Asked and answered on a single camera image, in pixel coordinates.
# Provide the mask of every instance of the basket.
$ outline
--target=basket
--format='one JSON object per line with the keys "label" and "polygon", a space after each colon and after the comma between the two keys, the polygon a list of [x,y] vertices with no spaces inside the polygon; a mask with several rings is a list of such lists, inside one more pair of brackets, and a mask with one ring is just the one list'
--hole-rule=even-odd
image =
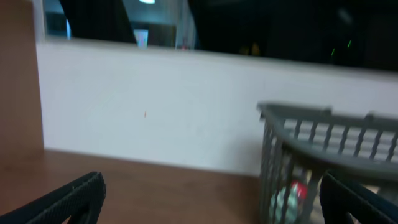
{"label": "basket", "polygon": [[266,122],[261,223],[310,223],[318,184],[328,169],[379,186],[379,194],[397,204],[398,121],[278,104],[258,108]]}

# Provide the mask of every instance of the ceiling light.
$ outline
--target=ceiling light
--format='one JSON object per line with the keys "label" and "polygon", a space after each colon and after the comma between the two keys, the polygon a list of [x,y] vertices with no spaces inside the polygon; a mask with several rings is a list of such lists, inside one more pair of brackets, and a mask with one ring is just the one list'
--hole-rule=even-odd
{"label": "ceiling light", "polygon": [[155,0],[139,0],[139,1],[146,4],[155,4]]}

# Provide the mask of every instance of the laundry basket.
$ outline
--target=laundry basket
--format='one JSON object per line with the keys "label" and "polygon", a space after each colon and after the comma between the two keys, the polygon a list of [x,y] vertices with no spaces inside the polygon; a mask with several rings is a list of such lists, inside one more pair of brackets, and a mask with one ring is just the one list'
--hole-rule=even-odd
{"label": "laundry basket", "polygon": [[318,183],[328,169],[376,185],[382,197],[398,202],[398,121],[278,104],[258,108],[266,122],[261,223],[311,223]]}

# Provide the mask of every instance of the brown surface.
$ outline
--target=brown surface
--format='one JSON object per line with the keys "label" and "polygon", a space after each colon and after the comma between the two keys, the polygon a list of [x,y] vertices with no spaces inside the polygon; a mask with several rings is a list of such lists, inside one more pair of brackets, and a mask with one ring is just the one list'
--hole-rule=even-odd
{"label": "brown surface", "polygon": [[43,151],[32,3],[0,1],[0,162]]}
{"label": "brown surface", "polygon": [[107,185],[98,223],[257,223],[255,178],[54,151],[0,166],[0,214],[94,170]]}

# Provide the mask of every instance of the brown wall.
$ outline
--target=brown wall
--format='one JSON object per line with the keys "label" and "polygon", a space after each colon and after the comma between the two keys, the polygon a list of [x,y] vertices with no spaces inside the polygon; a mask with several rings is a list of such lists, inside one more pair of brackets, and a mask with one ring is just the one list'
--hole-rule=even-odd
{"label": "brown wall", "polygon": [[43,151],[33,6],[0,1],[0,162]]}

